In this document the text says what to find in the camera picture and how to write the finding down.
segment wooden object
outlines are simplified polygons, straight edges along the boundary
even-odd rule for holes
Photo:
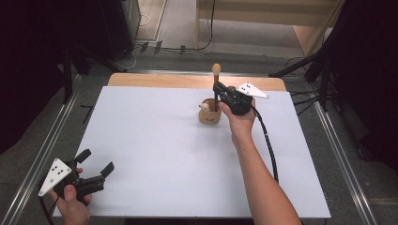
[[[220,82],[226,86],[239,86],[248,82],[263,91],[286,91],[283,80],[280,78],[221,76]],[[108,86],[212,89],[213,83],[214,79],[211,75],[115,73],[109,80]]]

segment white table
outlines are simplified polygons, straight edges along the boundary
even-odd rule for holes
[[[329,218],[322,189],[288,92],[256,100],[275,153],[280,185],[301,218]],[[121,218],[249,218],[237,153],[225,115],[198,120],[211,89],[103,87],[78,154],[92,155],[82,177],[115,170],[94,194],[92,216]],[[271,170],[258,121],[253,138]]]

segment hand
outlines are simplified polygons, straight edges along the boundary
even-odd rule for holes
[[[255,100],[253,98],[252,105],[255,107]],[[229,127],[232,132],[232,143],[236,149],[240,149],[246,142],[252,142],[252,129],[255,119],[253,110],[250,110],[244,115],[234,115],[229,109],[228,105],[223,102],[219,103],[219,107],[223,113],[228,117]]]
[[[76,169],[77,173],[82,173],[82,168]],[[58,199],[58,195],[53,191],[49,191],[50,196],[54,201]],[[90,214],[88,209],[83,203],[76,199],[77,191],[73,185],[68,185],[64,188],[65,199],[59,198],[56,202],[59,211],[61,212],[62,218],[64,219],[64,225],[87,225],[90,221]],[[84,196],[86,203],[91,203],[91,195]]]

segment metal frame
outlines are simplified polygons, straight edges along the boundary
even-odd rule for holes
[[[316,89],[312,85],[308,85],[311,91]],[[329,118],[328,112],[325,112],[319,102],[315,104],[316,112],[318,113],[319,119],[325,129],[326,135],[328,136],[331,149],[339,163],[339,167],[342,170],[343,177],[347,183],[348,189],[351,193],[351,197],[357,206],[358,212],[360,213],[360,218],[363,224],[376,225],[377,221],[375,215],[373,214],[371,205],[363,192],[360,182],[354,173],[354,170],[349,163],[347,156],[345,155],[345,150],[343,149],[340,139],[333,127],[333,124]]]
[[[55,142],[62,130],[62,127],[65,125],[69,117],[69,113],[73,108],[74,102],[77,98],[77,94],[79,93],[81,86],[81,76],[78,74],[74,81],[75,92],[73,92],[70,100],[64,104],[57,115],[53,126],[51,127],[43,145],[38,151],[38,155],[35,158],[32,166],[29,169],[26,177],[24,178],[21,185],[18,187],[17,193],[12,201],[11,206],[9,207],[6,216],[2,221],[2,225],[6,224],[16,224],[20,215],[32,194],[32,191],[39,180],[43,167],[49,157],[49,155],[53,151],[53,147]]]

